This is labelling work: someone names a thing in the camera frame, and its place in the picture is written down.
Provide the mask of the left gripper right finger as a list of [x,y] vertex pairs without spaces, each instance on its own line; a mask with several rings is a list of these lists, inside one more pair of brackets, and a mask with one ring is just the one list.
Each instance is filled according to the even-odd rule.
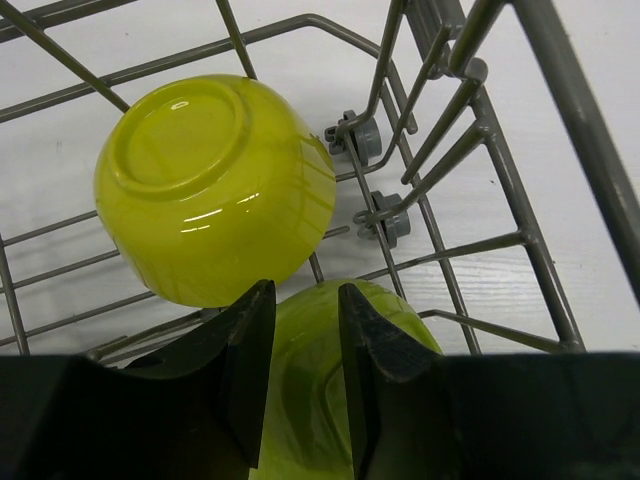
[[338,292],[358,479],[635,479],[635,353],[443,356]]

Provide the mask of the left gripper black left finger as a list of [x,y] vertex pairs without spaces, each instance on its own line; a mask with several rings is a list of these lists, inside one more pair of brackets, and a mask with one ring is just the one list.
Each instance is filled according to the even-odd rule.
[[5,479],[245,479],[259,463],[276,292],[261,280],[123,368],[1,360]]

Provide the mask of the white square dish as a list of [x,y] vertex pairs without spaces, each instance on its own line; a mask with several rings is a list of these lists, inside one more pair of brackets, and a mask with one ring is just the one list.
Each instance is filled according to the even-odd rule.
[[252,479],[351,479],[338,292],[326,280],[281,302],[259,465]]

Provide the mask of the lime green bowl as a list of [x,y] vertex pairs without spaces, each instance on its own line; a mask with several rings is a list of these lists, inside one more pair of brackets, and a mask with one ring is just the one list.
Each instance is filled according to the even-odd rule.
[[105,231],[144,286],[190,307],[283,282],[313,254],[336,203],[333,162],[276,91],[210,74],[137,101],[93,179]]

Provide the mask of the grey wire dish rack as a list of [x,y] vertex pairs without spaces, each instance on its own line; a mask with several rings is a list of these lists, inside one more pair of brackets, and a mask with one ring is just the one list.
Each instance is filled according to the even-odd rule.
[[[243,30],[314,13],[378,43],[385,1],[231,1]],[[613,67],[639,46],[632,26],[639,2],[558,1],[594,93],[639,190],[639,69]],[[585,346],[639,352],[639,308],[606,232],[570,141],[566,138],[513,10],[506,8],[480,58],[487,87]],[[122,72],[219,41],[227,34],[215,1],[134,1],[46,29],[47,35],[96,76]],[[366,106],[375,59],[317,27],[303,27],[249,46],[258,78],[283,95],[322,136],[344,110]],[[229,51],[118,86],[130,105],[174,80],[205,73],[239,73]],[[78,84],[30,39],[1,43],[1,109]],[[409,160],[458,82],[428,82],[415,107],[419,131],[407,137]],[[75,353],[181,317],[193,308],[149,296],[115,254],[97,218],[91,183],[97,154],[121,112],[99,94],[73,99],[1,124],[1,237],[31,353]],[[481,145],[428,192],[445,248],[512,232],[516,223],[492,161]],[[320,275],[356,277],[384,267],[377,241],[360,239],[352,216],[365,207],[357,180],[338,186],[331,228],[350,228],[322,242]],[[461,309],[476,319],[553,338],[524,248],[450,260],[462,305],[454,307],[439,265],[399,272],[418,312]]]

